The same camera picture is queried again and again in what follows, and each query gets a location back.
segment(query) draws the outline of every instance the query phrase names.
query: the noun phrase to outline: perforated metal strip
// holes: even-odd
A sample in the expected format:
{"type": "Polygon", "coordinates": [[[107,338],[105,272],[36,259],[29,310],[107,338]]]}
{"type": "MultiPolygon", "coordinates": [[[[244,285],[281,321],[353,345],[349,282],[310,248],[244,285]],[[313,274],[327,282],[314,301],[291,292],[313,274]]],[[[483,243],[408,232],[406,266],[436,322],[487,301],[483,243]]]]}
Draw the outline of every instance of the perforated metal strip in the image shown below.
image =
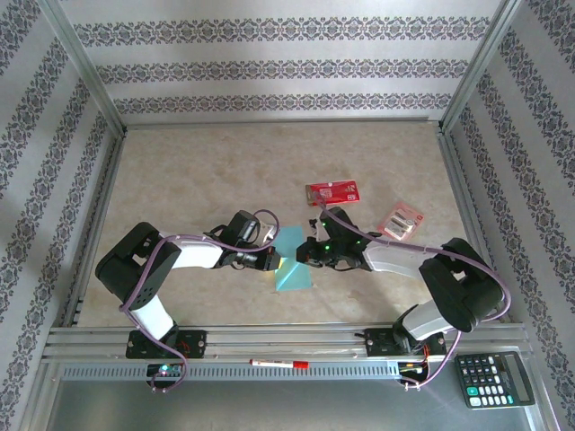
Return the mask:
{"type": "MultiPolygon", "coordinates": [[[[68,364],[62,380],[67,381],[143,381],[145,364],[68,364]]],[[[169,375],[158,380],[173,380],[169,375]]],[[[248,364],[191,365],[186,380],[192,381],[286,381],[286,380],[382,380],[399,377],[395,361],[349,365],[343,363],[311,364],[307,370],[269,368],[248,364]]]]}

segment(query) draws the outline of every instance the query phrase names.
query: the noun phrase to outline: patterned wallpaper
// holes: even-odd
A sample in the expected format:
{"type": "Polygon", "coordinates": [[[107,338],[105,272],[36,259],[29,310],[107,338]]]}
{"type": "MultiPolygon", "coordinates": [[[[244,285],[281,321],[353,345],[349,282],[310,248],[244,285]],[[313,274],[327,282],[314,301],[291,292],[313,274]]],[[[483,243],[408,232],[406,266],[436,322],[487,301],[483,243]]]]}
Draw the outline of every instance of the patterned wallpaper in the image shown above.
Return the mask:
{"type": "Polygon", "coordinates": [[[573,28],[573,2],[524,2],[452,132],[562,429],[575,429],[573,28]]]}
{"type": "Polygon", "coordinates": [[[33,0],[0,2],[0,430],[17,429],[116,142],[33,0]]]}
{"type": "Polygon", "coordinates": [[[499,0],[61,4],[133,125],[440,119],[499,0]]]}

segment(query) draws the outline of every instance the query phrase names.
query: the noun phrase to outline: red pen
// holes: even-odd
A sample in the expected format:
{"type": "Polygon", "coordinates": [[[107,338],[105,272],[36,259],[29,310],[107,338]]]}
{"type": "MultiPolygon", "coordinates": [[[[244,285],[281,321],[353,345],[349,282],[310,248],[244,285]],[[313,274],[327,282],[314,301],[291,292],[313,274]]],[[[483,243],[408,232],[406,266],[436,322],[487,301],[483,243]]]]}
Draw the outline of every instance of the red pen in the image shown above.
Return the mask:
{"type": "Polygon", "coordinates": [[[262,361],[259,359],[250,359],[250,365],[272,366],[275,368],[296,368],[297,370],[307,370],[309,368],[309,362],[306,361],[262,361]]]}

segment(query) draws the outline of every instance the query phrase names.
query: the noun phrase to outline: beige floor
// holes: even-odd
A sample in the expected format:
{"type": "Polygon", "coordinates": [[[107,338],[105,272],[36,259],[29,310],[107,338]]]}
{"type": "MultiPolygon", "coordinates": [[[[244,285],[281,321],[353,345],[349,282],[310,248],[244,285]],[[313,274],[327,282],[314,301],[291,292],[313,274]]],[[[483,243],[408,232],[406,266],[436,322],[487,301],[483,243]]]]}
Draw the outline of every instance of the beige floor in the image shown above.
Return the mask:
{"type": "MultiPolygon", "coordinates": [[[[361,202],[351,220],[375,230],[398,200],[425,221],[414,242],[464,236],[452,190],[428,123],[294,123],[131,131],[106,216],[96,262],[139,221],[161,231],[201,233],[239,209],[266,207],[283,225],[317,214],[306,183],[353,179],[361,202]]],[[[231,268],[171,272],[159,296],[180,324],[393,321],[430,296],[423,283],[386,273],[312,269],[314,287],[276,293],[273,273],[231,268]]],[[[126,326],[119,300],[92,276],[81,326],[126,326]]]]}

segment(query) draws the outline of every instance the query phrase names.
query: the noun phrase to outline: calculator keypad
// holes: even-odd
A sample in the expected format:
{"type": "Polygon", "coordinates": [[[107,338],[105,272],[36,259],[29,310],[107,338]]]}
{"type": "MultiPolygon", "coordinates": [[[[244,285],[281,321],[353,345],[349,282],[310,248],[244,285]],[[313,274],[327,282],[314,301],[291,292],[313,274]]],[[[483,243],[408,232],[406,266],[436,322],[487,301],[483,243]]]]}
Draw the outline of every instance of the calculator keypad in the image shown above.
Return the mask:
{"type": "Polygon", "coordinates": [[[474,409],[510,406],[513,397],[500,384],[501,379],[491,355],[458,356],[458,372],[463,379],[464,395],[474,409]]]}

